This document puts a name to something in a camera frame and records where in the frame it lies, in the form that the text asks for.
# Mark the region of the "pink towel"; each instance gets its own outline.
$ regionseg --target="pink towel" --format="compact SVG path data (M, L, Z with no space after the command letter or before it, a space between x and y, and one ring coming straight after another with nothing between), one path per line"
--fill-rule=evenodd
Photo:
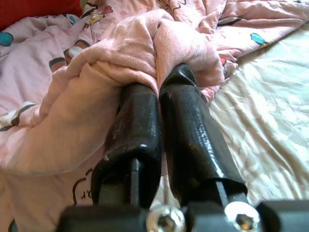
M0 32L0 167L11 173L10 188L22 189L23 196L35 194L21 184L29 186L29 176L48 175L52 189L54 174L61 179L60 173L71 171L74 183L95 166L99 156L93 154L104 144L121 87L140 82L157 94L172 68L187 63L211 101L239 57L309 20L308 1L92 3L82 19L26 18ZM41 188L40 177L31 180ZM63 191L70 200L49 212L53 220L35 217L47 217L44 207L25 206L35 213L29 213L31 220L19 215L20 228L53 228L72 200ZM48 193L41 197L50 199ZM21 207L23 200L12 204Z

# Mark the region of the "metal bolt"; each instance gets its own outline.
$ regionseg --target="metal bolt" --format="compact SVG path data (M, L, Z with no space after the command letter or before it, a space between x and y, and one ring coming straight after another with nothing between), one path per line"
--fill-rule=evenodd
M255 208L245 202L231 202L224 209L228 221L239 231L261 232L261 219Z
M147 215L146 228L148 232L185 232L184 215L174 206L160 206Z

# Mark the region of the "bed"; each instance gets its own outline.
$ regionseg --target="bed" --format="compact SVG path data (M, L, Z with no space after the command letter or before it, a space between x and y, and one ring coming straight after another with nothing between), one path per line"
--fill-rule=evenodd
M74 44L75 40L70 39L67 43ZM307 23L279 42L240 58L239 67L220 87L210 104L211 115L223 133L239 173L246 182L251 204L261 200L309 198L308 41ZM39 94L43 96L47 90L41 89ZM98 161L101 154L102 150L99 150L92 161ZM165 159L162 166L160 187L152 207L167 203L178 205L169 189ZM57 188L68 185L67 190L72 192L72 197L63 200L62 193L57 189L54 194L63 201L55 204L53 199L45 197L45 203L50 201L48 207L61 209L63 205L73 202L74 205L91 203L86 191L89 190L89 183L83 181L89 181L92 168L86 164L82 174L65 173L61 181L57 176L54 184ZM8 183L6 181L6 174L1 172L0 183L11 185L10 191L4 184L0 185L1 230L8 228L14 215L23 214L22 208L11 207L8 200L13 191L18 191L12 183L20 181L19 177L11 175ZM47 177L40 180L25 177L20 188L26 189L29 183L35 182L37 189L31 189L30 192L42 196L45 191L49 191L48 188L40 188L47 181ZM20 202L29 199L29 206L33 202L38 204L34 195L29 198L29 195L20 193L19 196ZM51 217L48 223L55 225L56 220L49 213L46 213L47 217Z

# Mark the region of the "red pillow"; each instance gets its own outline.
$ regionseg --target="red pillow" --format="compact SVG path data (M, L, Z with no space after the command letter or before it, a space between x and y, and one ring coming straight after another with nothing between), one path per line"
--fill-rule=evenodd
M0 0L0 31L27 16L59 14L80 16L80 0Z

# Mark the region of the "pink cloth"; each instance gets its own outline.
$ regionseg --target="pink cloth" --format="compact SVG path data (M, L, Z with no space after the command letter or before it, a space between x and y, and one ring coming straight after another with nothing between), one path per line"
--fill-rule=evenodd
M52 230L72 202L68 187L55 194L65 200L48 214L46 204L36 209L25 203L42 180L50 179L50 186L40 197L50 201L55 178L70 171L73 185L96 165L100 155L94 154L104 144L123 86L140 82L157 94L172 68L187 63L211 101L239 57L309 20L308 1L92 3L97 7L88 5L95 10L81 20L26 18L0 32L0 167L9 173L11 191L23 192L11 201L24 231Z

